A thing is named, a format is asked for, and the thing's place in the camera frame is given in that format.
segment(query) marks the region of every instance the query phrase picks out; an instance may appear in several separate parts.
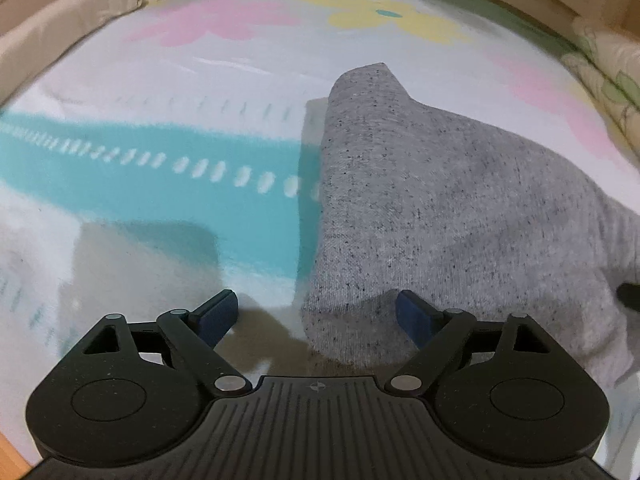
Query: white dotted line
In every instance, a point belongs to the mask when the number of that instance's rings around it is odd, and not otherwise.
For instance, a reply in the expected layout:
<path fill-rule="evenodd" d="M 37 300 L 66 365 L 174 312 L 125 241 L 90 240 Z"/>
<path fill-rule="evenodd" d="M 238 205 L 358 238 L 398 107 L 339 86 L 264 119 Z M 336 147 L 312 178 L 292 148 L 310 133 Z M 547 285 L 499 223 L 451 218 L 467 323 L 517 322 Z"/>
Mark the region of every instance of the white dotted line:
<path fill-rule="evenodd" d="M 26 128 L 21 126 L 13 126 L 11 124 L 0 123 L 0 132 L 4 132 L 6 134 L 10 134 L 11 136 L 25 140 L 30 144 L 34 144 L 35 146 L 39 146 L 42 148 L 46 148 L 50 151 L 58 147 L 60 144 L 59 137 L 53 137 L 49 134 L 42 132 L 33 132 L 29 131 Z M 106 146 L 97 146 L 91 153 L 92 144 L 90 142 L 84 141 L 82 139 L 65 139 L 62 142 L 62 145 L 58 149 L 59 153 L 68 154 L 68 155 L 77 155 L 78 157 L 85 156 L 89 154 L 89 157 L 92 160 L 97 160 L 102 158 L 102 161 L 105 163 L 110 163 L 114 158 L 118 157 L 121 153 L 121 149 L 119 147 L 112 148 L 111 151 L 107 152 Z M 136 148 L 131 148 L 124 152 L 124 154 L 120 157 L 120 164 L 126 166 L 127 164 L 132 163 L 136 155 L 138 154 L 138 150 Z M 167 156 L 165 153 L 156 153 L 152 155 L 151 152 L 143 152 L 136 161 L 136 165 L 139 167 L 146 166 L 149 161 L 149 166 L 154 170 L 160 168 L 164 162 L 166 161 Z M 184 173 L 190 166 L 190 159 L 188 156 L 181 156 L 176 159 L 172 165 L 172 170 L 175 174 Z M 198 179 L 204 176 L 209 168 L 209 159 L 201 158 L 198 160 L 191 170 L 191 178 Z M 227 166 L 224 160 L 219 160 L 215 165 L 213 165 L 212 170 L 209 174 L 209 181 L 212 183 L 217 183 L 222 181 L 226 174 Z M 246 187 L 251 181 L 253 170 L 250 166 L 242 166 L 236 171 L 236 176 L 234 178 L 233 184 L 235 187 Z M 260 175 L 255 184 L 255 190 L 259 194 L 266 194 L 273 189 L 273 185 L 276 182 L 276 175 L 271 171 L 266 171 Z M 298 195 L 300 191 L 302 181 L 300 177 L 296 175 L 288 176 L 283 182 L 283 192 L 284 195 L 288 198 L 294 198 Z M 315 184 L 313 186 L 310 197 L 316 202 L 319 200 L 319 184 Z"/>

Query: ribbed black surface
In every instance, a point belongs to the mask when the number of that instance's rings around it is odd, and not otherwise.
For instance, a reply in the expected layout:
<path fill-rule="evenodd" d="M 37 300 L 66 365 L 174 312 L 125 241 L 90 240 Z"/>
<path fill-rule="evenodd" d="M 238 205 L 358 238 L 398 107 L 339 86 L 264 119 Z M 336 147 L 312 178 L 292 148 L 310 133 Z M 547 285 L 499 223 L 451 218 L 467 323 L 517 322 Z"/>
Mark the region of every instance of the ribbed black surface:
<path fill-rule="evenodd" d="M 450 441 L 420 400 L 371 378 L 265 378 L 257 392 L 213 404 L 183 443 L 148 462 L 84 469 L 47 460 L 29 480 L 598 480 L 587 458 L 514 468 Z"/>

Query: metal screw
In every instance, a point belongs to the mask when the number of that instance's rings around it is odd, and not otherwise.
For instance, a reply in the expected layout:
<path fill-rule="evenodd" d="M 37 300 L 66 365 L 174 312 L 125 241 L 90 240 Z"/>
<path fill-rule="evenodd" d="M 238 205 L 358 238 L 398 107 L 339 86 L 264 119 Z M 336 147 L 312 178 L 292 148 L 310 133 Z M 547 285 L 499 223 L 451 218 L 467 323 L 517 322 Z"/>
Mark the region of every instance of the metal screw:
<path fill-rule="evenodd" d="M 412 375 L 398 375 L 391 379 L 391 385 L 402 392 L 412 392 L 422 386 L 422 381 Z"/>
<path fill-rule="evenodd" d="M 244 377 L 239 377 L 237 375 L 224 375 L 217 378 L 216 382 L 213 383 L 213 385 L 221 392 L 235 392 L 237 390 L 241 390 L 244 388 L 244 384 Z"/>

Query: gray fabric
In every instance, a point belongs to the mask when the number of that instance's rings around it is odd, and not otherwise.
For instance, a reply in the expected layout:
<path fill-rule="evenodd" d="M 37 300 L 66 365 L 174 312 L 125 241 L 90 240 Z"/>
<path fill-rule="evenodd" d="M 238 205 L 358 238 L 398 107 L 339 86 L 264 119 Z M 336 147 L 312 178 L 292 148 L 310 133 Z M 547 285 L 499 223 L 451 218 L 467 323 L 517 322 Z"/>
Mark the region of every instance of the gray fabric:
<path fill-rule="evenodd" d="M 410 288 L 479 319 L 531 314 L 601 386 L 634 369 L 638 314 L 615 289 L 639 281 L 640 217 L 554 152 L 362 67 L 329 97 L 321 201 L 302 316 L 328 359 L 372 368 L 415 352 L 394 319 Z"/>

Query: wooden floor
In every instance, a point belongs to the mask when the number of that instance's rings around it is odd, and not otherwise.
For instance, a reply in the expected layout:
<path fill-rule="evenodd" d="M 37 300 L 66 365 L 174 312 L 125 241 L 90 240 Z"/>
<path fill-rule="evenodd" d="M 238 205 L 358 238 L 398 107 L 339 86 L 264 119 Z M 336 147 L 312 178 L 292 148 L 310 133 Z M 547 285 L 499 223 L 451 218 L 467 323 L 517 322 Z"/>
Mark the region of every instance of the wooden floor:
<path fill-rule="evenodd" d="M 14 446 L 0 433 L 0 480 L 16 480 L 31 468 Z"/>

